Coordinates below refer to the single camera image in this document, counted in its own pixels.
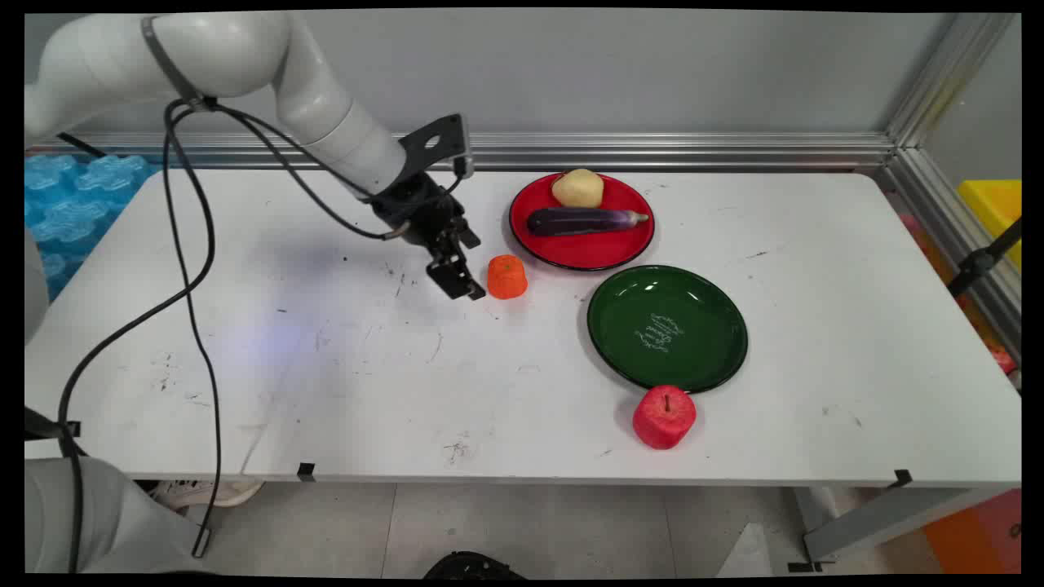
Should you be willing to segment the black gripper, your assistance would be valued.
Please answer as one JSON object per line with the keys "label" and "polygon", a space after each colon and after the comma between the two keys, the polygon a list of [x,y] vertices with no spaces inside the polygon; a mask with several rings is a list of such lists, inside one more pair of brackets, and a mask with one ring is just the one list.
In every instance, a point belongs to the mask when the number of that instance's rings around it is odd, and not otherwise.
{"label": "black gripper", "polygon": [[454,196],[464,178],[456,174],[453,183],[444,187],[421,172],[378,194],[370,201],[370,209],[389,226],[389,239],[402,239],[428,250],[431,261],[426,267],[427,275],[451,300],[461,297],[480,300],[487,291],[467,267],[460,248],[481,245],[481,239],[465,220],[462,205]]}

